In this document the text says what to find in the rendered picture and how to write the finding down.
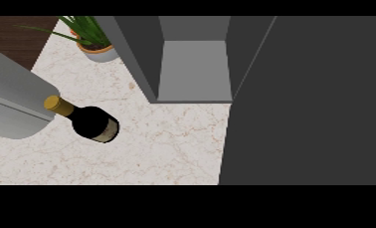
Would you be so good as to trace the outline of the dark grey cabinet door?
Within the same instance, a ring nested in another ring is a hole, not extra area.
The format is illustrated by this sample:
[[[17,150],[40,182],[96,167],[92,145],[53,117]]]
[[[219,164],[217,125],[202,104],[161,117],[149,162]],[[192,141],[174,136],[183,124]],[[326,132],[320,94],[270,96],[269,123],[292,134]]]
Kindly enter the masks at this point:
[[[281,17],[230,107],[222,184],[376,184],[376,17]]]

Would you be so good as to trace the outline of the dark wine bottle gold cap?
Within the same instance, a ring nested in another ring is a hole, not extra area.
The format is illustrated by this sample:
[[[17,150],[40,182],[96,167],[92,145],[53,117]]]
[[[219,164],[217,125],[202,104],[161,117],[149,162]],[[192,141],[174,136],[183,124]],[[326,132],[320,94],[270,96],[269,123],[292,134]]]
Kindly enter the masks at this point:
[[[98,107],[77,107],[59,96],[45,99],[45,109],[73,122],[76,133],[101,143],[111,142],[120,133],[118,120]]]

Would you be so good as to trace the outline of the potted green plant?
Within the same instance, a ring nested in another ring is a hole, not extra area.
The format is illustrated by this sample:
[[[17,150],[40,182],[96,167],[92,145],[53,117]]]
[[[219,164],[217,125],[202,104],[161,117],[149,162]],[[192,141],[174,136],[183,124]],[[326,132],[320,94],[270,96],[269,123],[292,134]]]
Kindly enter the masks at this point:
[[[20,27],[74,41],[79,49],[93,62],[108,63],[120,58],[115,46],[93,16],[59,16],[58,19],[68,26],[71,30],[70,35],[40,27]]]

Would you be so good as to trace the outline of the grey cabinet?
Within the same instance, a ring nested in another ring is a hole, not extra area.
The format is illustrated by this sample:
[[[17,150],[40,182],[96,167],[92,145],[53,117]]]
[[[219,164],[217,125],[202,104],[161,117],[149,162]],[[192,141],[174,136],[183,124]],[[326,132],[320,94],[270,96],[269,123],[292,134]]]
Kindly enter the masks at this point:
[[[152,104],[230,104],[272,16],[101,16],[98,22]]]

